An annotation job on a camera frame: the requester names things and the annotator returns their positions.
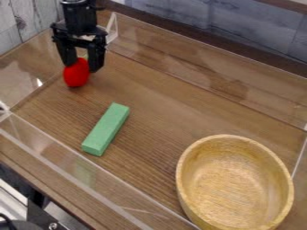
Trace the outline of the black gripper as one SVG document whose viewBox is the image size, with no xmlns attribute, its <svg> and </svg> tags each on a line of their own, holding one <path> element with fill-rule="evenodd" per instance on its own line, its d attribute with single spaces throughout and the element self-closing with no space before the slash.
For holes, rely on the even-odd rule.
<svg viewBox="0 0 307 230">
<path fill-rule="evenodd" d="M 51 25 L 54 32 L 52 40 L 59 47 L 59 53 L 66 66 L 72 66 L 78 61 L 76 48 L 88 49 L 88 69 L 96 73 L 104 65 L 104 54 L 108 32 L 103 27 L 96 26 L 92 31 L 83 34 L 74 34 L 68 31 L 64 22 L 55 22 Z"/>
</svg>

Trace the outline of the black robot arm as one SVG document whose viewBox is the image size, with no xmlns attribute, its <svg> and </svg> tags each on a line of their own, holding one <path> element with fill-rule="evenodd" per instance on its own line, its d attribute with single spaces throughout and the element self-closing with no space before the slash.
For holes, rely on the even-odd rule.
<svg viewBox="0 0 307 230">
<path fill-rule="evenodd" d="M 66 66 L 78 62 L 78 48 L 88 51 L 88 70 L 96 73 L 104 65 L 108 32 L 98 25 L 98 14 L 103 7 L 96 0 L 62 0 L 64 20 L 54 22 L 52 40 Z"/>
</svg>

